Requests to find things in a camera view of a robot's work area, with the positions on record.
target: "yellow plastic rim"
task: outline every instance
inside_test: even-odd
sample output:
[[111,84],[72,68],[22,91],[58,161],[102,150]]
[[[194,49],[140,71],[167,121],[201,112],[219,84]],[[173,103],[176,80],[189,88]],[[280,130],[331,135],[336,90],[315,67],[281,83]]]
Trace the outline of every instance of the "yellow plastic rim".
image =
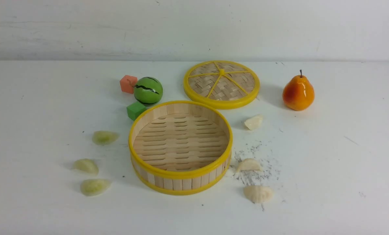
[[204,191],[204,190],[209,189],[210,187],[214,186],[219,180],[221,180],[223,178],[223,176],[225,175],[226,171],[229,168],[230,163],[231,163],[231,159],[228,160],[228,164],[227,164],[225,170],[218,177],[216,177],[215,180],[213,180],[212,182],[209,182],[205,186],[201,186],[197,189],[180,190],[180,191],[163,189],[163,188],[160,188],[158,186],[155,186],[155,185],[149,183],[148,181],[144,180],[144,178],[138,173],[138,171],[135,169],[135,167],[133,165],[132,165],[132,167],[135,170],[136,176],[138,176],[138,178],[142,181],[142,183],[144,183],[146,186],[150,187],[151,189],[158,191],[160,193],[164,193],[164,194],[182,196],[182,195],[191,195],[191,194],[199,193],[201,191]]
[[[245,71],[251,73],[251,75],[253,76],[253,78],[255,80],[254,89],[250,93],[247,93],[235,81],[232,81],[233,83],[235,83],[236,86],[238,86],[239,88],[241,88],[241,90],[243,90],[245,93],[247,93],[247,95],[245,97],[242,97],[238,100],[212,100],[212,99],[209,99],[209,98],[206,98],[204,96],[197,94],[195,91],[193,91],[193,89],[191,89],[191,87],[188,83],[188,79],[190,78],[190,74],[194,69],[196,69],[200,66],[203,66],[205,64],[210,64],[210,63],[214,63],[218,70],[220,68],[217,66],[217,63],[235,64],[239,67],[244,68]],[[187,96],[193,101],[206,104],[206,105],[211,106],[215,109],[235,109],[235,108],[239,108],[239,107],[242,107],[242,106],[245,106],[245,105],[251,103],[257,97],[258,93],[260,92],[260,80],[258,79],[258,76],[250,68],[248,68],[242,64],[238,64],[238,63],[235,63],[232,61],[215,60],[215,61],[206,61],[206,62],[196,64],[195,66],[191,67],[184,76],[183,88],[184,88],[184,92],[187,94]]]
[[[218,159],[216,159],[214,162],[212,162],[211,164],[209,164],[207,166],[204,166],[202,168],[199,168],[199,169],[196,169],[193,171],[166,171],[166,170],[151,166],[150,164],[147,164],[136,154],[135,149],[133,148],[133,143],[132,143],[132,133],[133,133],[133,130],[135,128],[135,125],[147,113],[151,112],[152,110],[154,110],[158,107],[165,106],[168,104],[195,104],[198,106],[208,108],[220,116],[220,118],[225,122],[225,124],[228,127],[229,141],[228,141],[228,145],[227,145],[225,151],[222,153],[222,155]],[[137,164],[141,168],[143,168],[145,171],[147,171],[148,173],[151,173],[154,176],[158,176],[158,177],[163,177],[163,178],[168,178],[168,179],[173,179],[173,180],[182,180],[182,179],[196,178],[196,177],[200,177],[204,174],[208,174],[212,170],[216,169],[219,165],[223,164],[230,155],[230,152],[232,149],[232,141],[233,141],[233,136],[232,136],[231,126],[229,125],[228,121],[225,119],[225,117],[221,113],[219,113],[214,108],[207,106],[206,104],[202,104],[202,103],[198,103],[198,102],[194,102],[194,101],[182,100],[182,101],[170,101],[170,102],[156,105],[156,106],[146,110],[141,115],[139,115],[136,118],[136,120],[133,122],[132,127],[130,128],[129,138],[128,138],[128,146],[129,146],[130,154],[132,155],[131,157],[133,157],[135,159],[135,161],[137,162]]]

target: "pink block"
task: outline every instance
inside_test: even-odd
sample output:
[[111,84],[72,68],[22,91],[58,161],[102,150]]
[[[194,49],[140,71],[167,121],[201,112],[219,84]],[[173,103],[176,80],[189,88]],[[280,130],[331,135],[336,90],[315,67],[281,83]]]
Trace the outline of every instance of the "pink block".
[[123,92],[133,94],[133,87],[135,86],[137,81],[138,78],[136,78],[136,76],[125,75],[120,80],[120,88],[122,89]]

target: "bamboo steamer lid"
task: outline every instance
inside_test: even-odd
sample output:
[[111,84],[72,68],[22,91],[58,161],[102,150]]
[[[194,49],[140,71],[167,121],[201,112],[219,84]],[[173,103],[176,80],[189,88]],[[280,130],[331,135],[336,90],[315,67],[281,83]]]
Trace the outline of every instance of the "bamboo steamer lid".
[[215,109],[235,109],[252,102],[260,80],[248,67],[232,61],[207,61],[184,76],[184,91],[193,101]]

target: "orange pear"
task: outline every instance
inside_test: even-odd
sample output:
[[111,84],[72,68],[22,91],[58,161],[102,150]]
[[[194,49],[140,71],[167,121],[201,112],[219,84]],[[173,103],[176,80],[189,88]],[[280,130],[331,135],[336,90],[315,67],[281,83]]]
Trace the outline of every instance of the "orange pear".
[[306,76],[294,76],[283,90],[284,104],[296,111],[307,109],[315,99],[315,90]]

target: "green cube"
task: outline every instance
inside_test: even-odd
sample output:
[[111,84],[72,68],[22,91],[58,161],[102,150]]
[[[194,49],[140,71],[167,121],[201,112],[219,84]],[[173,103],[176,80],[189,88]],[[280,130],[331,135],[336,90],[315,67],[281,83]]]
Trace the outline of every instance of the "green cube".
[[146,107],[145,105],[136,101],[135,103],[127,106],[126,110],[127,110],[127,116],[133,121],[135,121],[135,119],[146,110]]

